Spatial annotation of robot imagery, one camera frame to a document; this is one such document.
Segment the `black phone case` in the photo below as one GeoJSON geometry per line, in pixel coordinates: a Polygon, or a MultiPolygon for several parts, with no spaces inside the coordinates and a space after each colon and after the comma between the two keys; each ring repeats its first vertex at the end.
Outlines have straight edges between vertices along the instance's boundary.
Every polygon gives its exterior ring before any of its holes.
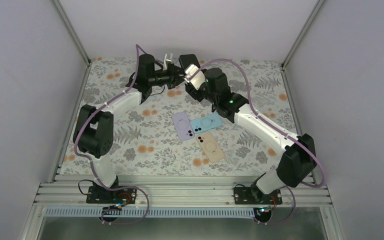
{"type": "Polygon", "coordinates": [[[181,54],[178,59],[184,73],[186,73],[186,70],[190,65],[195,65],[198,68],[201,67],[195,54],[181,54]]]}

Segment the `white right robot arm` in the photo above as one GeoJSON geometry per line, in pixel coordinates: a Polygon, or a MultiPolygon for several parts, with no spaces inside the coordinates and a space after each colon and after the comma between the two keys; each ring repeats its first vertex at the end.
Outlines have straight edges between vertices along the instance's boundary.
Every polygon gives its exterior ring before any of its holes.
{"type": "Polygon", "coordinates": [[[280,156],[274,170],[263,173],[250,185],[254,202],[264,203],[273,191],[285,186],[295,188],[317,166],[312,158],[316,153],[313,138],[285,130],[258,113],[247,98],[231,91],[220,68],[201,71],[190,64],[184,73],[185,89],[191,97],[209,101],[212,112],[251,132],[280,156]]]}

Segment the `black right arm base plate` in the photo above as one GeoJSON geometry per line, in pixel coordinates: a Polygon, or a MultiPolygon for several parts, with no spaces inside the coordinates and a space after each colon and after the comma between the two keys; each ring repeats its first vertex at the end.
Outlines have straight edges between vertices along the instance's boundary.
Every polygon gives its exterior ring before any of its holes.
{"type": "Polygon", "coordinates": [[[264,194],[256,187],[242,184],[237,184],[233,188],[233,198],[236,205],[280,205],[283,203],[279,189],[264,194]]]}

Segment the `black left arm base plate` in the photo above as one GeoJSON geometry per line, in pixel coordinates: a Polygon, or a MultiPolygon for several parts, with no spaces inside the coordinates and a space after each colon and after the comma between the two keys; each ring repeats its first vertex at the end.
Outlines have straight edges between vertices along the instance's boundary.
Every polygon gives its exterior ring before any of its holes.
{"type": "Polygon", "coordinates": [[[85,201],[87,204],[125,205],[135,204],[136,196],[136,189],[128,188],[118,191],[109,191],[99,185],[93,185],[89,187],[85,201]]]}

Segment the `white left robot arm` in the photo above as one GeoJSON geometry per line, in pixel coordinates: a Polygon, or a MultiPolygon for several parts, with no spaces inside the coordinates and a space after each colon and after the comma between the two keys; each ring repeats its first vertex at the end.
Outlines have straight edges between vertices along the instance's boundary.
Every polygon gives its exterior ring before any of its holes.
{"type": "Polygon", "coordinates": [[[114,142],[114,119],[131,108],[144,103],[154,86],[173,89],[184,81],[185,68],[171,59],[158,61],[151,54],[137,56],[135,71],[130,75],[126,89],[100,106],[85,104],[79,110],[74,128],[74,153],[89,161],[94,185],[99,196],[111,203],[123,190],[111,160],[107,157],[114,142]]]}

